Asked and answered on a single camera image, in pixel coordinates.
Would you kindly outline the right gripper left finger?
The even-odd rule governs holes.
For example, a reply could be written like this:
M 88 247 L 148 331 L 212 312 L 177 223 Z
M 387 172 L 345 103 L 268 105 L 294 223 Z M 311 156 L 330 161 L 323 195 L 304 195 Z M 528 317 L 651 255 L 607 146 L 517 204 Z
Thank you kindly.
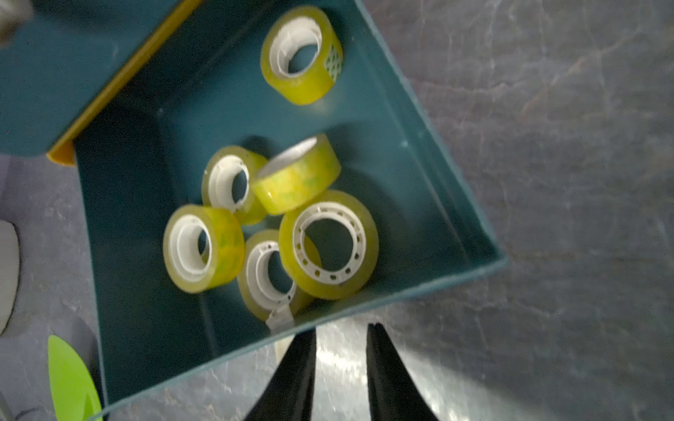
M 312 419 L 316 348 L 314 329 L 295 336 L 245 420 Z

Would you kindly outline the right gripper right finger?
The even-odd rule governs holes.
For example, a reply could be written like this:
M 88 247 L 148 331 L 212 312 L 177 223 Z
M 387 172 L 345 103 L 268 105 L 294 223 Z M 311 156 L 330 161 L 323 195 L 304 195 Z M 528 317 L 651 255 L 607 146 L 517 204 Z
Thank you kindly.
M 366 345 L 372 420 L 437 420 L 382 324 L 369 324 Z

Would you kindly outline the yellow-green tape roll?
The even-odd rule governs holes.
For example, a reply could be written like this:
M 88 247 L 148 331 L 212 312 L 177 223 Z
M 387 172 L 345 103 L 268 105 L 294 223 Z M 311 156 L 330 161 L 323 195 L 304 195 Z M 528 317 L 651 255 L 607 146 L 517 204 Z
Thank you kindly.
M 308 228 L 324 219 L 344 226 L 352 240 L 349 261 L 335 271 L 321 268 L 305 246 Z M 341 300 L 360 291 L 372 277 L 379 255 L 377 226 L 370 211 L 354 196 L 334 189 L 287 212 L 279 227 L 278 245 L 291 279 L 310 296 L 325 300 Z
M 341 172 L 332 144 L 320 133 L 268 161 L 250 187 L 268 214 L 281 215 L 317 198 Z
M 245 253 L 242 227 L 226 209 L 184 205 L 165 228 L 165 267 L 173 284 L 186 293 L 231 282 L 243 267 Z
M 277 289 L 270 278 L 272 254 L 280 253 L 279 231 L 264 230 L 246 242 L 246 255 L 237 282 L 249 311 L 263 321 L 270 331 L 295 325 L 295 317 L 315 298 L 291 284 L 287 292 Z
M 205 169 L 201 195 L 205 206 L 233 212 L 243 226 L 260 223 L 267 212 L 250 187 L 251 179 L 268 160 L 243 147 L 219 150 Z
M 307 67 L 291 73 L 290 63 L 303 47 L 315 45 Z M 335 86 L 344 65 L 342 44 L 323 10 L 301 5 L 286 12 L 270 28 L 261 51 L 266 83 L 294 105 L 310 105 Z

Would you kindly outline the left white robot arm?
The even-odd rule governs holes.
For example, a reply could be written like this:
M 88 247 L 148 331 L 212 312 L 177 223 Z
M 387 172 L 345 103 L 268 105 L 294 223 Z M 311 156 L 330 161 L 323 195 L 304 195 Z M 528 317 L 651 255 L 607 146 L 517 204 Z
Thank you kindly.
M 1 333 L 12 315 L 19 286 L 20 247 L 16 228 L 1 221 Z

